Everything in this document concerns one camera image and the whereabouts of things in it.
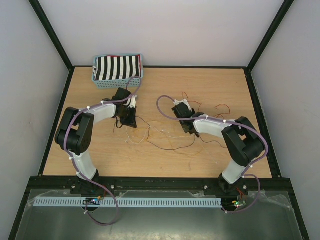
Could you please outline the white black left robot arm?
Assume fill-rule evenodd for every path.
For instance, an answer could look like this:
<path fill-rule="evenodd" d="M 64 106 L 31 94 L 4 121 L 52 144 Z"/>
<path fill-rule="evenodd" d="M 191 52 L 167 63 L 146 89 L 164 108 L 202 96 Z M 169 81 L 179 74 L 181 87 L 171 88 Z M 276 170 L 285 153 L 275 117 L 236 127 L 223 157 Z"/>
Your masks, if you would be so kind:
<path fill-rule="evenodd" d="M 94 125 L 106 119 L 115 119 L 121 127 L 137 128 L 136 111 L 137 95 L 121 87 L 112 98 L 81 109 L 68 107 L 64 111 L 55 142 L 69 155 L 87 193 L 94 194 L 100 188 L 100 181 L 95 178 L 98 170 L 89 153 Z"/>

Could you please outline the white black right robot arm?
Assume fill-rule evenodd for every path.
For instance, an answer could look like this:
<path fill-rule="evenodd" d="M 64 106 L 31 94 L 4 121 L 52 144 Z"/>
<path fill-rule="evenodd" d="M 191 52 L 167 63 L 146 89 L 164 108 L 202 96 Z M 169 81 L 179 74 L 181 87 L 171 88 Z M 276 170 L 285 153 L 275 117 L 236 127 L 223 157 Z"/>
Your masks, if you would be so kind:
<path fill-rule="evenodd" d="M 222 172 L 218 188 L 225 194 L 231 194 L 237 187 L 236 182 L 243 177 L 255 160 L 268 154 L 269 147 L 264 137 L 257 132 L 246 117 L 225 120 L 195 112 L 187 100 L 175 100 L 172 111 L 185 133 L 208 134 L 225 141 L 231 160 Z"/>

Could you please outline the clear zip tie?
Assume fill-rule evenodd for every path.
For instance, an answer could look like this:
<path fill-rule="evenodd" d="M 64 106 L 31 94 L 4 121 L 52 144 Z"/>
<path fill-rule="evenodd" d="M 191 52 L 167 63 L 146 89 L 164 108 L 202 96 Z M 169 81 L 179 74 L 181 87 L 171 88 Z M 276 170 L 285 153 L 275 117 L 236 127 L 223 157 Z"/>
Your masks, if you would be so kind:
<path fill-rule="evenodd" d="M 218 162 L 216 161 L 216 159 L 211 155 L 211 153 L 205 148 L 204 144 L 201 144 L 201 147 L 203 148 L 203 151 L 207 154 L 208 158 L 215 163 L 216 165 L 218 164 Z"/>

